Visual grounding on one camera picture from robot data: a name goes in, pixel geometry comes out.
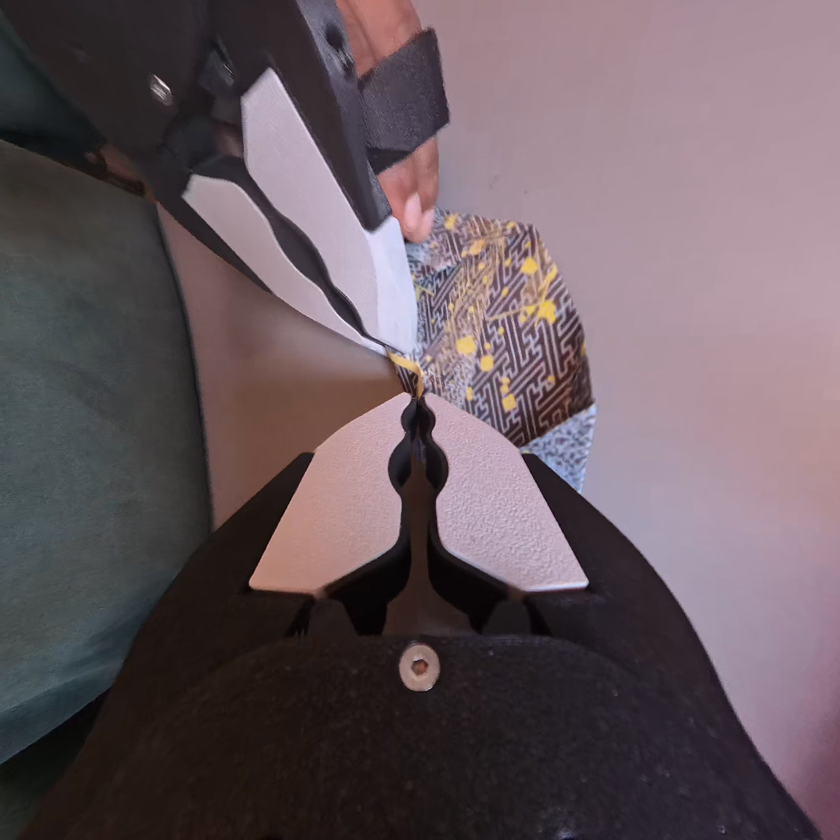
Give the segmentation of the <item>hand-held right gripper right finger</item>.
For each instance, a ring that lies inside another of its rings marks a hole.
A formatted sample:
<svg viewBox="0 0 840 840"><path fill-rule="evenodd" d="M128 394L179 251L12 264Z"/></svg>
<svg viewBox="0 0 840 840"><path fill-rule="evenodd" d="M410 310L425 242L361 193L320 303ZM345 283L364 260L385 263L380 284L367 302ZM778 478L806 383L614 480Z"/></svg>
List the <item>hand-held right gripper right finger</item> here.
<svg viewBox="0 0 840 840"><path fill-rule="evenodd" d="M582 592L589 580L524 455L493 427L437 395L421 401L433 488L429 580L473 628L499 604Z"/></svg>

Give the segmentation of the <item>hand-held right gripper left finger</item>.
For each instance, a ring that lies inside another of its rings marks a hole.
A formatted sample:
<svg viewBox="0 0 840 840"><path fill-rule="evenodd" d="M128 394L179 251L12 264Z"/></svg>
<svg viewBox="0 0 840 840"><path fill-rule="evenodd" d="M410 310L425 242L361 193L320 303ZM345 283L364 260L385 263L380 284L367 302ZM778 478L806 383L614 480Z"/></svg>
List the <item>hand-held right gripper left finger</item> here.
<svg viewBox="0 0 840 840"><path fill-rule="evenodd" d="M343 605L356 628L383 628L411 572L408 513L417 404L394 396L311 456L248 586Z"/></svg>

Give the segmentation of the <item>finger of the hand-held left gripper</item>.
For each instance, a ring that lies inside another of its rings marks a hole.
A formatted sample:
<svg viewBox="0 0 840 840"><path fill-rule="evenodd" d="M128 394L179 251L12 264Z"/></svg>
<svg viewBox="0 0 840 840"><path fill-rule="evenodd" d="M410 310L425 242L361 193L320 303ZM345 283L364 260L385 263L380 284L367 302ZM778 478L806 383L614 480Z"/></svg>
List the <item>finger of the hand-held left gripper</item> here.
<svg viewBox="0 0 840 840"><path fill-rule="evenodd" d="M380 354L396 351L371 339L338 291L308 237L271 205L245 159L217 157L192 174L186 204L277 298L307 319Z"/></svg>
<svg viewBox="0 0 840 840"><path fill-rule="evenodd" d="M248 173L308 237L364 332L413 352L417 301L397 220L389 216L373 231L364 228L274 70L265 70L243 96L242 122Z"/></svg>

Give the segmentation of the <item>yellow backed black patterned paper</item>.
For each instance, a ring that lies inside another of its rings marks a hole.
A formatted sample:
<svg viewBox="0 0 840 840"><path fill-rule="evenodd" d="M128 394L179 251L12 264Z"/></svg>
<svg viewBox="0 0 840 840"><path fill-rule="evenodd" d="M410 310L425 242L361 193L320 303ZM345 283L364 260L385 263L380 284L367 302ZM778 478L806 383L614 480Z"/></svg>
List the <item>yellow backed black patterned paper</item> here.
<svg viewBox="0 0 840 840"><path fill-rule="evenodd" d="M537 228L438 208L406 253L416 347L391 353L403 390L443 397L581 492L596 419L585 332Z"/></svg>

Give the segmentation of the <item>person's left hand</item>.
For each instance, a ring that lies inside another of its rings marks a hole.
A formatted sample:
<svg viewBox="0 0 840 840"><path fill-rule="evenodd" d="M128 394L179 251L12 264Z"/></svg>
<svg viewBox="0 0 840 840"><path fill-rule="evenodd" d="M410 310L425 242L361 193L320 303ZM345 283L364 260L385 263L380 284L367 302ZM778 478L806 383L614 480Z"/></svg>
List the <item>person's left hand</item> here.
<svg viewBox="0 0 840 840"><path fill-rule="evenodd" d="M410 1L338 1L359 76L379 65L422 30ZM404 239L423 243L434 225L439 154L435 137L379 174L379 183Z"/></svg>

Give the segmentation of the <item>dark green cloth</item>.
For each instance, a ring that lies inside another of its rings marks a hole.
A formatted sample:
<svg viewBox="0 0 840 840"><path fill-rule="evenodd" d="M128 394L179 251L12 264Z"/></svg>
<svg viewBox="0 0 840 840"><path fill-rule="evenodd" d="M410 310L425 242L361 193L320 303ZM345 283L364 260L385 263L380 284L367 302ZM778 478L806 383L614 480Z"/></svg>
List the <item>dark green cloth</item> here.
<svg viewBox="0 0 840 840"><path fill-rule="evenodd" d="M2 768L112 686L211 511L193 347L152 203L2 20Z"/></svg>

